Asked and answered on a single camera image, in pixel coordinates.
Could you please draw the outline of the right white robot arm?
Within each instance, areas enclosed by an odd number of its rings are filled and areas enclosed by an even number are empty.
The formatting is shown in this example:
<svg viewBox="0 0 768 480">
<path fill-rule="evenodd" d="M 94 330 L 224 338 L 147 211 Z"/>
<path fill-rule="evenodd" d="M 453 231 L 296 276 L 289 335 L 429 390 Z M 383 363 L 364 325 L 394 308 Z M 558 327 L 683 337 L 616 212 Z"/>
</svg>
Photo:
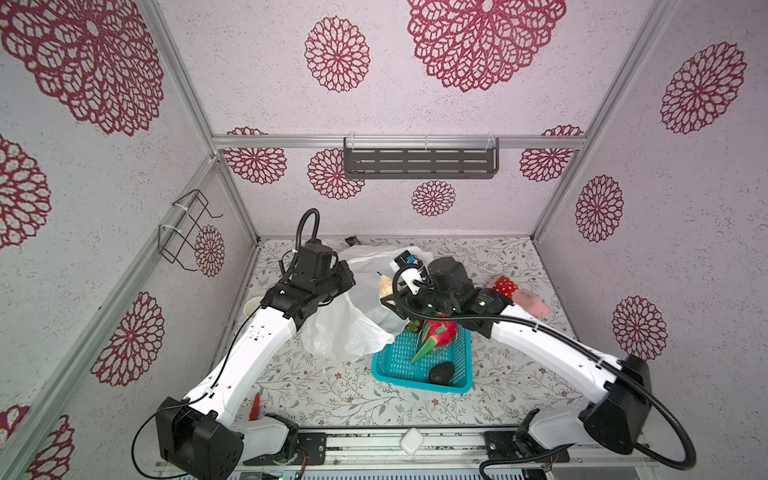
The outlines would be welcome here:
<svg viewBox="0 0 768 480">
<path fill-rule="evenodd" d="M 381 302 L 399 317 L 476 332 L 531 357 L 581 393 L 579 406 L 526 415 L 515 433 L 518 459 L 549 459 L 584 441 L 622 455 L 637 450 L 654 405 L 644 360 L 599 352 L 545 325 L 508 295 L 475 286 L 452 257 L 424 264 L 403 252 L 390 266 L 392 292 Z"/>
</svg>

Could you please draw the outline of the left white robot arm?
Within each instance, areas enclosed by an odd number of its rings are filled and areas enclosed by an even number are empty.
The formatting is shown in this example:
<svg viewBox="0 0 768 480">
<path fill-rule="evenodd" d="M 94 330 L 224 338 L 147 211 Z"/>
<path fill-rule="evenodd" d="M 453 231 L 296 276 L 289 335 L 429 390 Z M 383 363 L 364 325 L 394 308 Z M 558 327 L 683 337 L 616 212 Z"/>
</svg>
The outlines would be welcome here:
<svg viewBox="0 0 768 480">
<path fill-rule="evenodd" d="M 245 460 L 291 459 L 296 425 L 278 415 L 237 424 L 249 389 L 272 357 L 319 307 L 355 284 L 348 264 L 318 240 L 299 247 L 268 289 L 225 358 L 181 400 L 167 398 L 154 416 L 160 457 L 196 479 L 226 479 Z"/>
</svg>

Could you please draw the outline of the white plastic bag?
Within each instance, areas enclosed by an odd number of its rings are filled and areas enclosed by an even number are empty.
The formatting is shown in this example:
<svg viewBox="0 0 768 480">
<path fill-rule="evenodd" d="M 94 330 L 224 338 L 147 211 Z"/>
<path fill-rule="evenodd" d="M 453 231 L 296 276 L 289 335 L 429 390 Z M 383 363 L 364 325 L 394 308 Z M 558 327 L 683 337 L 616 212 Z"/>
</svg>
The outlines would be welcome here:
<svg viewBox="0 0 768 480">
<path fill-rule="evenodd" d="M 348 292 L 321 307 L 301 327 L 305 350 L 321 358 L 348 361 L 373 354 L 394 342 L 407 322 L 380 302 L 380 287 L 390 285 L 391 263 L 404 253 L 429 263 L 433 253 L 413 245 L 352 246 L 339 254 L 354 274 Z"/>
</svg>

